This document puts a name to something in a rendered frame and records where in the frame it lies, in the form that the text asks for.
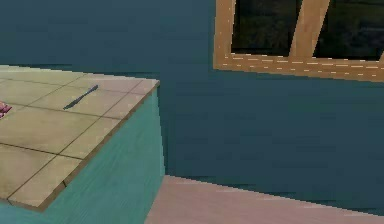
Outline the wooden framed window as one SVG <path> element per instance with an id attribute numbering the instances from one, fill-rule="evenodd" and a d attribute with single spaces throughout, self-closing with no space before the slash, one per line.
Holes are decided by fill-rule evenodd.
<path id="1" fill-rule="evenodd" d="M 290 48 L 284 56 L 231 51 L 236 0 L 216 0 L 213 67 L 217 70 L 384 82 L 384 54 L 378 61 L 313 56 L 330 0 L 303 0 Z"/>

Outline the teal counter with tiled top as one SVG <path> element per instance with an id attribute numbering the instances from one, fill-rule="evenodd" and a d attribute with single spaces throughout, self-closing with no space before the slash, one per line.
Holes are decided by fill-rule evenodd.
<path id="1" fill-rule="evenodd" d="M 158 86 L 0 65 L 0 224 L 144 224 L 164 177 Z"/>

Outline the dark grey knife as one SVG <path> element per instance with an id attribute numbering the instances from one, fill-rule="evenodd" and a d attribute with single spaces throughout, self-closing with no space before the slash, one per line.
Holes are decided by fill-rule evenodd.
<path id="1" fill-rule="evenodd" d="M 82 95 L 80 95 L 79 97 L 77 97 L 75 100 L 73 100 L 72 102 L 70 102 L 69 104 L 67 104 L 66 106 L 63 107 L 63 110 L 67 110 L 67 109 L 70 109 L 72 107 L 74 107 L 76 104 L 78 104 L 84 97 L 86 97 L 87 95 L 89 95 L 90 93 L 92 93 L 93 91 L 97 90 L 98 89 L 98 85 L 94 85 L 92 88 L 90 88 L 89 90 L 87 90 L 85 93 L 83 93 Z"/>

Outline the pink red food item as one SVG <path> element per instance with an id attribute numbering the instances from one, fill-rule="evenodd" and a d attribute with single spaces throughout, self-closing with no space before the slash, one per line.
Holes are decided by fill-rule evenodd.
<path id="1" fill-rule="evenodd" d="M 0 102 L 0 119 L 3 118 L 12 107 L 4 102 Z"/>

